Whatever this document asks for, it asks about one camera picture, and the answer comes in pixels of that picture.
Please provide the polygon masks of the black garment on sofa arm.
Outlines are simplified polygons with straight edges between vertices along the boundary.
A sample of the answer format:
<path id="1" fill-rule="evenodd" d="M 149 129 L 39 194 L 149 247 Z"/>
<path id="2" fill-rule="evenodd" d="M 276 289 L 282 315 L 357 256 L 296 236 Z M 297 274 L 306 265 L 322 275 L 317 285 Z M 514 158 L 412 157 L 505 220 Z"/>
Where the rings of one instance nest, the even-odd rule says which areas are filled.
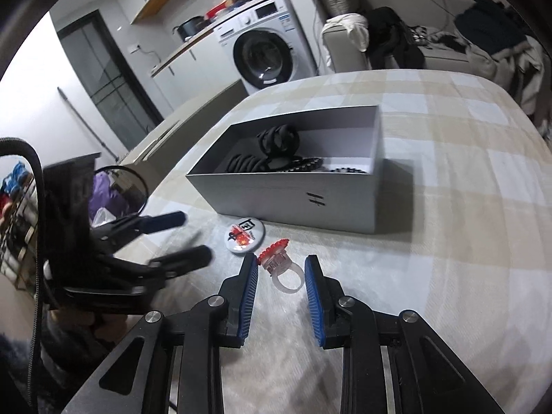
<path id="1" fill-rule="evenodd" d="M 393 9 L 382 7 L 367 13 L 369 44 L 366 56 L 372 69 L 386 69 L 393 58 L 398 68 L 423 69 L 425 56 L 408 38 L 405 25 Z"/>

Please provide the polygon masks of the white cloth on sofa arm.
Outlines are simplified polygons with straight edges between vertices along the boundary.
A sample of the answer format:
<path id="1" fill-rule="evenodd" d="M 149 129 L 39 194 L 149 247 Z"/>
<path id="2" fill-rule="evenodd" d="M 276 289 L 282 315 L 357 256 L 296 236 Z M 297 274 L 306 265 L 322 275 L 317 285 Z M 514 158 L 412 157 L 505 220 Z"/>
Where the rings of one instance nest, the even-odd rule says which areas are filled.
<path id="1" fill-rule="evenodd" d="M 346 31 L 347 38 L 359 51 L 368 50 L 369 33 L 366 17 L 357 13 L 345 13 L 332 17 L 324 24 L 321 36 L 338 28 Z"/>

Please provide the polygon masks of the left hand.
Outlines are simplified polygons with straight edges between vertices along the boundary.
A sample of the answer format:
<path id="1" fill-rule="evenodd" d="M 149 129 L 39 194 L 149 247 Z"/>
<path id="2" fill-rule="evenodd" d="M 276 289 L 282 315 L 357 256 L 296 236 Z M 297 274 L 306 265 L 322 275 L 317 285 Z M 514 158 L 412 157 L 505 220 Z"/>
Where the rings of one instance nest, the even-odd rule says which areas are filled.
<path id="1" fill-rule="evenodd" d="M 63 329 L 86 328 L 97 339 L 119 343 L 127 333 L 127 316 L 121 314 L 97 314 L 62 307 L 51 310 L 50 317 Z"/>

